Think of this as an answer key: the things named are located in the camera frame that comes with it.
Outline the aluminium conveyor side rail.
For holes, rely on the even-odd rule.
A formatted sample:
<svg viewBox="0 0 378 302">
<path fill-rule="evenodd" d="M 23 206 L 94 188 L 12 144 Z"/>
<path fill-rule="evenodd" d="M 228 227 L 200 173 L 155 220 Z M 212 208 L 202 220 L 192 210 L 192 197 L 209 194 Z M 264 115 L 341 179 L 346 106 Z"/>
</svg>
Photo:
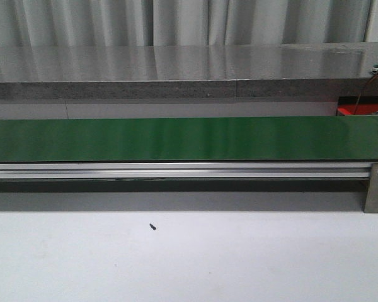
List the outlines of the aluminium conveyor side rail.
<svg viewBox="0 0 378 302">
<path fill-rule="evenodd" d="M 371 162 L 0 164 L 0 179 L 366 178 Z"/>
</svg>

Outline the grey stone shelf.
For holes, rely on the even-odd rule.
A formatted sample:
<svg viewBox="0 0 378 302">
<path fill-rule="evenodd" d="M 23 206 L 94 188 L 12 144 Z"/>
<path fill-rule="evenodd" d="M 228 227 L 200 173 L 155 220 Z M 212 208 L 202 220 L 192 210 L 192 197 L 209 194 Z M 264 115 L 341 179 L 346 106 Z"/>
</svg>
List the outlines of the grey stone shelf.
<svg viewBox="0 0 378 302">
<path fill-rule="evenodd" d="M 0 99 L 378 96 L 378 42 L 0 47 Z"/>
</svg>

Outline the white pleated curtain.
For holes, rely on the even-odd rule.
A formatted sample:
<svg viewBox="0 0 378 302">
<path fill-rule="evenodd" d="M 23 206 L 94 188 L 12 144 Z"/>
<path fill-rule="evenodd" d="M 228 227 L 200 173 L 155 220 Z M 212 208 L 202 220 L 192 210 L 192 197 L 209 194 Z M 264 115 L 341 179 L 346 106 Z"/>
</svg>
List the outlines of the white pleated curtain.
<svg viewBox="0 0 378 302">
<path fill-rule="evenodd" d="M 0 47 L 362 42 L 370 1 L 0 1 Z"/>
</svg>

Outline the green conveyor belt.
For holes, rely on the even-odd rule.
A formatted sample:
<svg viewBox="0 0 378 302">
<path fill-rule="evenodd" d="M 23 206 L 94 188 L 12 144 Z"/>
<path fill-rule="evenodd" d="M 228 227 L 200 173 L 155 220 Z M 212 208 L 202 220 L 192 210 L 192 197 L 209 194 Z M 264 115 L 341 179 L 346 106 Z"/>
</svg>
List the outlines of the green conveyor belt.
<svg viewBox="0 0 378 302">
<path fill-rule="evenodd" d="M 378 116 L 0 120 L 0 162 L 378 160 Z"/>
</svg>

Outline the red plastic tray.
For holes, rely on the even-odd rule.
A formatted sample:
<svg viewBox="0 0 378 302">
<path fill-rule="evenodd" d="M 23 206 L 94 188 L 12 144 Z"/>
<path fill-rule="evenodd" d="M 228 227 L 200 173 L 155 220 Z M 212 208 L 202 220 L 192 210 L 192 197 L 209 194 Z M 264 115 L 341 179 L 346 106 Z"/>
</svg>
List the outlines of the red plastic tray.
<svg viewBox="0 0 378 302">
<path fill-rule="evenodd" d="M 336 115 L 378 115 L 378 96 L 340 97 Z"/>
</svg>

